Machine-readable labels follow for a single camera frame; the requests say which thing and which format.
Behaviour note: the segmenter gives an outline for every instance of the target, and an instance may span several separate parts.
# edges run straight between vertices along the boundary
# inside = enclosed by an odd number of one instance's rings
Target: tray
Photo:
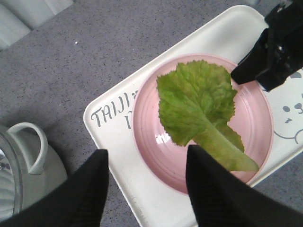
[[[131,118],[138,88],[159,64],[185,53],[211,53],[239,62],[266,26],[263,16],[253,8],[231,7],[87,106],[84,123],[97,147],[108,149],[110,171],[140,226],[195,227],[196,220],[189,197],[154,176],[136,150]],[[272,109],[275,135],[267,163],[251,186],[303,148],[303,126],[296,123],[303,112],[299,89],[303,86],[302,75],[300,70],[283,86],[269,93],[264,91]]]

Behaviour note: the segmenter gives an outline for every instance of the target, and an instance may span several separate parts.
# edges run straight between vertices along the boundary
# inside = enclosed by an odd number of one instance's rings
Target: drawing
[[[294,143],[303,142],[303,70],[266,94],[272,107],[274,134]]]

